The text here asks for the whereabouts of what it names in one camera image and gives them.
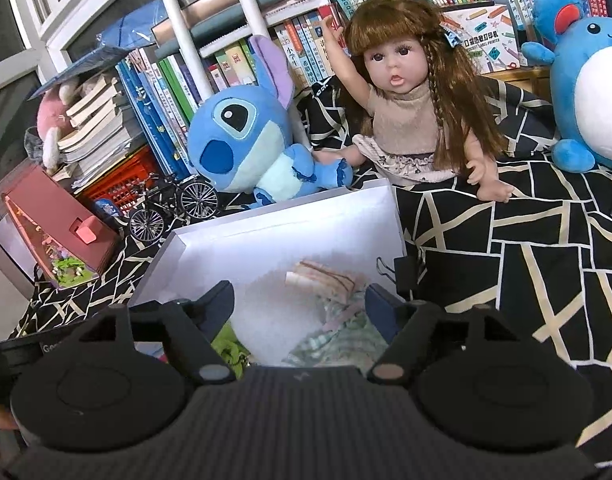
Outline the green fabric scrunchie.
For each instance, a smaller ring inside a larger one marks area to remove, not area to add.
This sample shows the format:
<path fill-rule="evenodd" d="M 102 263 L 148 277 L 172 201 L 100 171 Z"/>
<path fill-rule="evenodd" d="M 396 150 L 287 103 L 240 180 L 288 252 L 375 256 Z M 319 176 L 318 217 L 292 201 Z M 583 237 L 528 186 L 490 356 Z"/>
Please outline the green fabric scrunchie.
<path fill-rule="evenodd" d="M 225 322 L 212 341 L 212 348 L 240 379 L 250 365 L 251 352 L 242 344 L 230 322 Z"/>

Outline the green striped doll dress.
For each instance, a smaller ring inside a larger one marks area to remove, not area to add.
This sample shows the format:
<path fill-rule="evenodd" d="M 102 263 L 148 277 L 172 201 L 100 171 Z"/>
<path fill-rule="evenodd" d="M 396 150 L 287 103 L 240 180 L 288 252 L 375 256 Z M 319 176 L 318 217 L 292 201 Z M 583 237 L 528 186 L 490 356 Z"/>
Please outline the green striped doll dress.
<path fill-rule="evenodd" d="M 364 290 L 354 292 L 349 304 L 318 296 L 323 324 L 305 336 L 282 360 L 292 367 L 357 367 L 366 374 L 382 356 L 387 343 L 368 318 Z"/>

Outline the black binder clip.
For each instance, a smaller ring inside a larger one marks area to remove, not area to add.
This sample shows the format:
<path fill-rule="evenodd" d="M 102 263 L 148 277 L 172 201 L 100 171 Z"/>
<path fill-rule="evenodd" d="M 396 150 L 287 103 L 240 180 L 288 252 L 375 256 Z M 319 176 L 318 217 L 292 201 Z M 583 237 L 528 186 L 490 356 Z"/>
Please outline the black binder clip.
<path fill-rule="evenodd" d="M 399 297 L 411 300 L 418 289 L 419 265 L 413 256 L 395 258 L 392 264 L 387 264 L 381 257 L 376 258 L 376 270 L 381 276 L 390 280 Z"/>

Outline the white cardboard box tray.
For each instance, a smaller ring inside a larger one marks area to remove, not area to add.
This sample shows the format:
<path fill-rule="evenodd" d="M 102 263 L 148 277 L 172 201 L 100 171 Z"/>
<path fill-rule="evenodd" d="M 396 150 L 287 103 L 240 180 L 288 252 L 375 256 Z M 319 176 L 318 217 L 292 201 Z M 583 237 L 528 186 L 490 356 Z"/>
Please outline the white cardboard box tray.
<path fill-rule="evenodd" d="M 384 179 L 358 191 L 336 188 L 173 230 L 129 300 L 195 300 L 222 280 L 233 287 L 310 260 L 361 275 L 389 292 L 376 270 L 403 256 L 395 193 Z"/>

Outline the black miniature bicycle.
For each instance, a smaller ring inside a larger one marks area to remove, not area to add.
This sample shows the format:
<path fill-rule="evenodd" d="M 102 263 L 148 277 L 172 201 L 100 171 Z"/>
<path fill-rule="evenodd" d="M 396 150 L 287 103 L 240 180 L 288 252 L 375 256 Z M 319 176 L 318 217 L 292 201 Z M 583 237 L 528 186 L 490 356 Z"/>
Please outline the black miniature bicycle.
<path fill-rule="evenodd" d="M 204 221 L 214 218 L 219 210 L 217 191 L 197 174 L 181 181 L 149 174 L 146 182 L 130 192 L 135 203 L 128 212 L 128 232 L 142 244 L 157 242 L 175 220 Z"/>

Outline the pink triangular miniature house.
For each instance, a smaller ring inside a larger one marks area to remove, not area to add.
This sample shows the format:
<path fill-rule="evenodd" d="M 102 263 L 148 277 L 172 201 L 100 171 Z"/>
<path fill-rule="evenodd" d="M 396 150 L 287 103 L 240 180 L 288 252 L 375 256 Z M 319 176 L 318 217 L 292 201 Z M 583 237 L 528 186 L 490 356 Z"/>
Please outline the pink triangular miniature house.
<path fill-rule="evenodd" d="M 2 198 L 26 247 L 57 289 L 104 272 L 120 238 L 41 167 L 26 168 Z"/>

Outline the black white patterned tablecloth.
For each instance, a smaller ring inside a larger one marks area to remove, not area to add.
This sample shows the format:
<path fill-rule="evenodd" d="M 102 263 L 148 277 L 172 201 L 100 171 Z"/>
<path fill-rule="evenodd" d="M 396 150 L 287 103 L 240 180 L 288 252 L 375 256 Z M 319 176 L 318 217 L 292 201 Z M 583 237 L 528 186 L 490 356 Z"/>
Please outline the black white patterned tablecloth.
<path fill-rule="evenodd" d="M 490 88 L 500 128 L 518 144 L 500 167 L 515 198 L 486 205 L 454 180 L 397 191 L 420 296 L 454 312 L 494 304 L 514 330 L 572 362 L 594 392 L 583 448 L 612 460 L 612 171 L 556 168 L 550 106 L 512 84 Z"/>

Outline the red plastic basket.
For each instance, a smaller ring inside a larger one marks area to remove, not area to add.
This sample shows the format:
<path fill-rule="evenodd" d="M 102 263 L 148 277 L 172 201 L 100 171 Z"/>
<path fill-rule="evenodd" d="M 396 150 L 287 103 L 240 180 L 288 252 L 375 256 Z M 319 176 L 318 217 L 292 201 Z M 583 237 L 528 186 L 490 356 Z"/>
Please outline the red plastic basket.
<path fill-rule="evenodd" d="M 152 188 L 158 166 L 150 148 L 143 145 L 106 174 L 78 191 L 75 196 L 86 206 L 95 206 L 113 216 L 127 216 L 144 188 Z"/>

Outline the blue Stitch plush toy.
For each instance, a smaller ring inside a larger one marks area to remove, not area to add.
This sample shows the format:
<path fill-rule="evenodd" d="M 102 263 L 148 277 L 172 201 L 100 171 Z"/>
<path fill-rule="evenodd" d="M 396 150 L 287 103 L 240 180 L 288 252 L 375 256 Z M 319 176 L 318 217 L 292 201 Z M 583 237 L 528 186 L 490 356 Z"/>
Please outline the blue Stitch plush toy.
<path fill-rule="evenodd" d="M 281 48 L 264 36 L 253 36 L 251 45 L 256 84 L 219 91 L 192 119 L 194 168 L 216 191 L 250 193 L 258 206 L 349 186 L 353 168 L 345 159 L 317 162 L 293 141 L 294 82 Z"/>

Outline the brown haired baby doll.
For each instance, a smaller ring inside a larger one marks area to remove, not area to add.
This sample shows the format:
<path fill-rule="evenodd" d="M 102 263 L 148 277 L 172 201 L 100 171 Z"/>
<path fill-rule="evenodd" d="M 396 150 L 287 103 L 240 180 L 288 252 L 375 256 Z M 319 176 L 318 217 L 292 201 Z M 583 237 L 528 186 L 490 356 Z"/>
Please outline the brown haired baby doll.
<path fill-rule="evenodd" d="M 512 185 L 497 158 L 507 148 L 484 91 L 440 9 L 426 0 L 367 0 L 344 27 L 322 22 L 327 56 L 359 131 L 323 164 L 372 162 L 397 185 L 463 176 L 482 202 L 505 203 Z"/>

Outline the stack of books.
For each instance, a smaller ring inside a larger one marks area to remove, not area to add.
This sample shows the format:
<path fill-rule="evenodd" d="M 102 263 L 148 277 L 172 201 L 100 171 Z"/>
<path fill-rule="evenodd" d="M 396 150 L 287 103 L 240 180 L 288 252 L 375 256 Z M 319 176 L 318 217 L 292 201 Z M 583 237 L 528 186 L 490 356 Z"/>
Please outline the stack of books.
<path fill-rule="evenodd" d="M 80 99 L 66 111 L 73 130 L 58 141 L 52 179 L 76 194 L 96 182 L 146 144 L 118 77 L 103 73 L 78 89 Z"/>

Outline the pink white plush toy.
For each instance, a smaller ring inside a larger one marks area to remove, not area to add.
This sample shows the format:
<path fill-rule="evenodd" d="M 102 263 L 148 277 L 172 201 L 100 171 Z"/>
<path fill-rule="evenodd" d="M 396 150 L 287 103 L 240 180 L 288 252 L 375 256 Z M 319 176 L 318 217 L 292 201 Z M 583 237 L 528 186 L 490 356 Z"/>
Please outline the pink white plush toy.
<path fill-rule="evenodd" d="M 42 164 L 48 174 L 59 168 L 58 141 L 73 131 L 66 111 L 91 92 L 94 82 L 79 83 L 77 77 L 48 90 L 40 102 L 37 114 L 37 131 L 42 141 Z"/>

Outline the blue round plush toy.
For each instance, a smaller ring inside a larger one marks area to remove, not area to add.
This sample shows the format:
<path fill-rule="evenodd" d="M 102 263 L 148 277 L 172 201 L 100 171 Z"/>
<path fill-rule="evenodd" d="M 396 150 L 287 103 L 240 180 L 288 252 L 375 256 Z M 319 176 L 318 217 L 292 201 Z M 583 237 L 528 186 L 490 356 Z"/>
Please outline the blue round plush toy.
<path fill-rule="evenodd" d="M 549 67 L 554 164 L 573 174 L 612 169 L 612 18 L 586 16 L 579 0 L 534 0 L 533 24 L 544 41 L 521 50 Z"/>

